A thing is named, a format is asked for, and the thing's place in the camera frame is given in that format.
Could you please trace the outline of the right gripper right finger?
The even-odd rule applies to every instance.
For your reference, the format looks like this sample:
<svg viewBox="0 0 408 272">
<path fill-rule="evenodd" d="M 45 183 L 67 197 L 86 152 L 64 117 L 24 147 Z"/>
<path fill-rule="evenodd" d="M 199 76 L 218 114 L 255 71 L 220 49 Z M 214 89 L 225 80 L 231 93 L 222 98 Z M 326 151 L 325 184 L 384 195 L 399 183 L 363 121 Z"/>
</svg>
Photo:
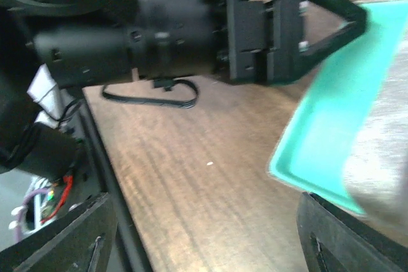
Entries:
<svg viewBox="0 0 408 272">
<path fill-rule="evenodd" d="M 407 271 L 407 248 L 317 194 L 302 193 L 296 224 L 309 271 Z"/>
</svg>

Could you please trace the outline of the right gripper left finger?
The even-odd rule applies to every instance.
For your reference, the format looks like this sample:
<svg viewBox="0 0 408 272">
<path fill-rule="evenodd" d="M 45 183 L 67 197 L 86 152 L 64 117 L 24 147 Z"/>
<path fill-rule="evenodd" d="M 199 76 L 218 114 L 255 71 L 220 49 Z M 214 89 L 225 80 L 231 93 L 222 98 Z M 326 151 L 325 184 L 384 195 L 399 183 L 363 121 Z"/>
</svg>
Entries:
<svg viewBox="0 0 408 272">
<path fill-rule="evenodd" d="M 1 271 L 106 271 L 116 230 L 112 199 L 102 193 L 3 250 Z"/>
</svg>

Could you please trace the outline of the grey glasses case green inside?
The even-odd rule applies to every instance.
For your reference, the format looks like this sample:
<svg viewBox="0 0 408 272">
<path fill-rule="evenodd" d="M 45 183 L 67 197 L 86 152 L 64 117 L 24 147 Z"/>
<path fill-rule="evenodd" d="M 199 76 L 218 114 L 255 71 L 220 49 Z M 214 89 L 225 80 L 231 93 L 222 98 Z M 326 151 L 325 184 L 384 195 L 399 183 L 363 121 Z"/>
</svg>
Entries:
<svg viewBox="0 0 408 272">
<path fill-rule="evenodd" d="M 364 211 L 345 190 L 342 168 L 407 29 L 407 0 L 376 0 L 363 8 L 366 32 L 323 63 L 268 166 L 274 179 L 357 216 Z"/>
</svg>

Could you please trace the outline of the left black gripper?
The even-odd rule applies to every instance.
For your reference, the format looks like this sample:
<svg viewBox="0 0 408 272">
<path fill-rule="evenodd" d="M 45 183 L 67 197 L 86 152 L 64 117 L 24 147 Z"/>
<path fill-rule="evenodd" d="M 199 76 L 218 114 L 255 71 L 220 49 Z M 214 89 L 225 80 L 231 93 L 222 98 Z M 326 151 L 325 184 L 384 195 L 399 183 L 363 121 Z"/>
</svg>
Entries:
<svg viewBox="0 0 408 272">
<path fill-rule="evenodd" d="M 331 35 L 300 49 L 309 1 L 344 20 Z M 365 33 L 367 12 L 351 0 L 220 0 L 227 47 L 220 51 L 217 77 L 233 85 L 294 82 L 329 55 Z"/>
</svg>

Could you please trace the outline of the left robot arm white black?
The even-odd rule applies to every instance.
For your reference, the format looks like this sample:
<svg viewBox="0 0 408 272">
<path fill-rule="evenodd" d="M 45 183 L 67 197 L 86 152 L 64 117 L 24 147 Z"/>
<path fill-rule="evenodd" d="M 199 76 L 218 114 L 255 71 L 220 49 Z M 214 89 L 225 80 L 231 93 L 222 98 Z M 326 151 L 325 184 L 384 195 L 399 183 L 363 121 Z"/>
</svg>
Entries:
<svg viewBox="0 0 408 272">
<path fill-rule="evenodd" d="M 366 28 L 350 0 L 1 0 L 1 171 L 56 180 L 79 160 L 76 140 L 36 121 L 41 65 L 60 89 L 134 74 L 166 91 L 195 75 L 291 83 Z"/>
</svg>

